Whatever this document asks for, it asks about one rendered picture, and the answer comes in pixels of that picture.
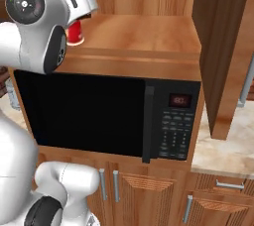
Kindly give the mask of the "grey object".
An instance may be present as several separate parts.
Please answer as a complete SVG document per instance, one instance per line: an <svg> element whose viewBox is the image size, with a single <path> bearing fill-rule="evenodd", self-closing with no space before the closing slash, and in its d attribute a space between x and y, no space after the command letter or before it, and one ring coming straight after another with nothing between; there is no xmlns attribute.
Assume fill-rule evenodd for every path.
<svg viewBox="0 0 254 226"><path fill-rule="evenodd" d="M16 91L14 89L11 78L8 78L5 81L5 85L6 85L6 89L7 89L7 93L9 96L11 107L15 110L20 110L20 104L19 104L18 97L17 97Z"/></svg>

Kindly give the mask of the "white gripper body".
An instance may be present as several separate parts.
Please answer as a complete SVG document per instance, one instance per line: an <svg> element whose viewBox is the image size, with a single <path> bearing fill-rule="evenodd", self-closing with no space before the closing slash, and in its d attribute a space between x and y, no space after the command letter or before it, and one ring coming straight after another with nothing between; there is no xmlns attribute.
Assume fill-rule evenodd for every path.
<svg viewBox="0 0 254 226"><path fill-rule="evenodd" d="M96 11L98 4L96 0L82 0L82 14L87 15Z"/></svg>

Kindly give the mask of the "wooden drawer front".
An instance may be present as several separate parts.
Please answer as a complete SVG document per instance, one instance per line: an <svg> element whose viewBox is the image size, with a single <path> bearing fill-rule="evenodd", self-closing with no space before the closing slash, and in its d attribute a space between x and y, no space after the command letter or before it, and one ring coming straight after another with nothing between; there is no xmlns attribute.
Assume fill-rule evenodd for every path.
<svg viewBox="0 0 254 226"><path fill-rule="evenodd" d="M217 179L220 182L233 184L241 184L243 182L244 189L239 190L225 187L217 187L215 185L215 181ZM196 177L195 189L210 193L235 194L243 197L254 198L254 179L199 173Z"/></svg>

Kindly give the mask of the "open wooden cabinet door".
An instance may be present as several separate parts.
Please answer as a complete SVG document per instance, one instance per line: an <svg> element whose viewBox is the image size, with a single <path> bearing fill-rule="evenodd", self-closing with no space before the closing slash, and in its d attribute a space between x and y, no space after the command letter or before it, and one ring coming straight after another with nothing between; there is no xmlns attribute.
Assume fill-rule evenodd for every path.
<svg viewBox="0 0 254 226"><path fill-rule="evenodd" d="M192 19L210 136L224 140L254 55L254 0L194 0Z"/></svg>

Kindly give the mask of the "black microwave oven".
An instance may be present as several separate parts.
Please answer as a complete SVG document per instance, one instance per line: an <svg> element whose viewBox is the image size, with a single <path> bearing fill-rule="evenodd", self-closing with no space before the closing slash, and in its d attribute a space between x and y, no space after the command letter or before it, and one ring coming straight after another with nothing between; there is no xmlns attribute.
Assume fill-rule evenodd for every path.
<svg viewBox="0 0 254 226"><path fill-rule="evenodd" d="M198 81L16 70L33 135L41 146L184 161Z"/></svg>

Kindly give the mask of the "red can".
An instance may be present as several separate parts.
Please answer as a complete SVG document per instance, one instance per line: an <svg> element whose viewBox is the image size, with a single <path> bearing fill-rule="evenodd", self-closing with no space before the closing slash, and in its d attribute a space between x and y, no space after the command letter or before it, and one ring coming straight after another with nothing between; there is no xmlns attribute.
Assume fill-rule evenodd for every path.
<svg viewBox="0 0 254 226"><path fill-rule="evenodd" d="M66 30L67 44L69 46L78 46L84 42L84 36L79 20L74 21Z"/></svg>

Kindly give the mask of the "black microwave door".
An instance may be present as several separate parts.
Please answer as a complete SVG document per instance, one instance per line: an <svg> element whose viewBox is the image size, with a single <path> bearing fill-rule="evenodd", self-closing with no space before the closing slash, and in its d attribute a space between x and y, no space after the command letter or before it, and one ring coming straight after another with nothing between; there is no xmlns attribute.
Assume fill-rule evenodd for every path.
<svg viewBox="0 0 254 226"><path fill-rule="evenodd" d="M38 144L142 155L144 81L22 70L14 75Z"/></svg>

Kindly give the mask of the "wooden microwave housing cabinet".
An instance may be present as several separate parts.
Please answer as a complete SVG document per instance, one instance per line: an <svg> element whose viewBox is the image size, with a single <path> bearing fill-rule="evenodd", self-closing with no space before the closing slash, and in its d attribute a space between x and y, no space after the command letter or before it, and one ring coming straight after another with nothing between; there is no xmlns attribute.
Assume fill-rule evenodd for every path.
<svg viewBox="0 0 254 226"><path fill-rule="evenodd" d="M84 20L81 25L85 33L84 42L67 50L63 64L54 73L200 83L188 157L184 161L157 158L145 164L138 157L87 152L112 161L188 169L203 106L199 71L201 45L192 19L183 16L97 15ZM26 123L33 135L18 85L17 92Z"/></svg>

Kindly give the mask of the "dark brown object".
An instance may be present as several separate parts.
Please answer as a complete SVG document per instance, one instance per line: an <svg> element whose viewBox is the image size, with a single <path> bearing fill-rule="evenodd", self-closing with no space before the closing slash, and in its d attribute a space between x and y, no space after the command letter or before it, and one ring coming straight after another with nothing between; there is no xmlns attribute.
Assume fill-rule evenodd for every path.
<svg viewBox="0 0 254 226"><path fill-rule="evenodd" d="M7 88L5 81L10 77L8 68L5 66L0 66L0 98L7 93Z"/></svg>

